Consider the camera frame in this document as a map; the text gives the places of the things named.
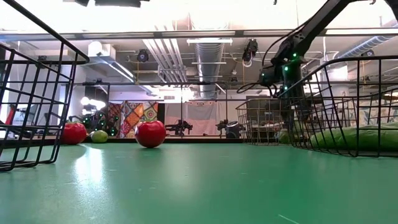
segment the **patterned fabric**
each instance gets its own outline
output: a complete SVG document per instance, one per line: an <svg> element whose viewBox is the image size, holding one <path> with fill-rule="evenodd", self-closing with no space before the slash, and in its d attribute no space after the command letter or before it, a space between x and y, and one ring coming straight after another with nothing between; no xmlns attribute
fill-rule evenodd
<svg viewBox="0 0 398 224"><path fill-rule="evenodd" d="M157 103L130 103L124 101L121 107L122 125L119 138L133 138L134 128L140 121L157 119Z"/></svg>

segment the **air duct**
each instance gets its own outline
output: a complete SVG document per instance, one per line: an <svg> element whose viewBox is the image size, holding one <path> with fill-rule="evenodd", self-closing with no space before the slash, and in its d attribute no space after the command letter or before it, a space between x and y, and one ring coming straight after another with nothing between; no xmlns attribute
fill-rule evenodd
<svg viewBox="0 0 398 224"><path fill-rule="evenodd" d="M396 28L398 27L397 21L390 21L388 22L384 27L391 27L391 28ZM394 35L389 35L389 36L374 36L366 40L362 40L358 43L356 43L354 46L350 47L349 50L345 50L342 52L339 52L335 58L345 58L345 57L357 57L360 56L361 54L367 52L368 50L371 50L378 45L381 45L385 43L388 40L391 40L394 38Z"/></svg>
<svg viewBox="0 0 398 224"><path fill-rule="evenodd" d="M104 63L111 67L113 70L124 76L130 82L134 83L137 81L136 76L128 69L123 67L116 61L116 50L110 44L101 44L98 41L94 41L88 45L88 56L94 63ZM155 90L150 86L139 85L148 95L152 95Z"/></svg>
<svg viewBox="0 0 398 224"><path fill-rule="evenodd" d="M201 16L191 15L192 29L197 30L225 30L228 28L228 23L219 21L205 22ZM221 43L197 43L195 45L195 53L198 61L198 74L200 81L216 82L218 72L220 71L220 64L224 52L224 44ZM200 96L202 98L216 98L215 85L201 85Z"/></svg>
<svg viewBox="0 0 398 224"><path fill-rule="evenodd" d="M195 52L198 60L198 73L200 81L216 82L220 71L220 64L211 64L220 62L223 56L224 44L196 44ZM216 97L215 85L201 85L200 96L202 98Z"/></svg>

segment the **led light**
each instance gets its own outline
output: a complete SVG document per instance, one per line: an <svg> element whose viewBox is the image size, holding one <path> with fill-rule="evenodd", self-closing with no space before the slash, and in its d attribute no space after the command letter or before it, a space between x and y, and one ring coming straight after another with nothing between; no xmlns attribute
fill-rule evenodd
<svg viewBox="0 0 398 224"><path fill-rule="evenodd" d="M382 35L398 34L398 28L328 29L326 35Z"/></svg>
<svg viewBox="0 0 398 224"><path fill-rule="evenodd" d="M201 39L188 39L188 44L232 44L232 39L219 39L219 38L201 38Z"/></svg>

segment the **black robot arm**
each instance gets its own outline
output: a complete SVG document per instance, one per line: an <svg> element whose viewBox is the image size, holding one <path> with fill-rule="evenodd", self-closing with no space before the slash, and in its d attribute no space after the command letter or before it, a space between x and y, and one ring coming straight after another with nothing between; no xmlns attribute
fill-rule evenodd
<svg viewBox="0 0 398 224"><path fill-rule="evenodd" d="M301 64L305 61L303 56L308 51L311 43L325 27L350 3L365 0L327 0L327 2L307 22L302 24L280 44L271 66L263 66L259 84L270 87L283 81L287 89L301 79ZM385 0L398 19L398 0ZM295 96L303 95L303 90L297 88Z"/></svg>

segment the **wire basket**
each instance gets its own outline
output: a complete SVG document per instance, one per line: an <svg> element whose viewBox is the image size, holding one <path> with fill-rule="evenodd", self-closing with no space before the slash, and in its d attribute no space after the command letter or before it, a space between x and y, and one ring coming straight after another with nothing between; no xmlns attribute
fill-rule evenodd
<svg viewBox="0 0 398 224"><path fill-rule="evenodd" d="M243 142L255 145L278 144L283 128L282 101L272 98L250 99L236 107Z"/></svg>
<svg viewBox="0 0 398 224"><path fill-rule="evenodd" d="M20 4L13 0L4 2L51 34L54 40L59 40L59 57L56 60L42 58L38 61L0 44L0 107L6 112L6 118L0 121L1 172L57 160L76 66L90 61L83 52ZM73 56L66 58L65 50ZM56 119L45 116L59 111L61 116ZM51 156L42 158L43 148L49 143L53 144Z"/></svg>
<svg viewBox="0 0 398 224"><path fill-rule="evenodd" d="M398 83L382 78L382 68L397 59L330 60L285 90L280 99L291 110L284 118L291 144L352 157L398 156Z"/></svg>

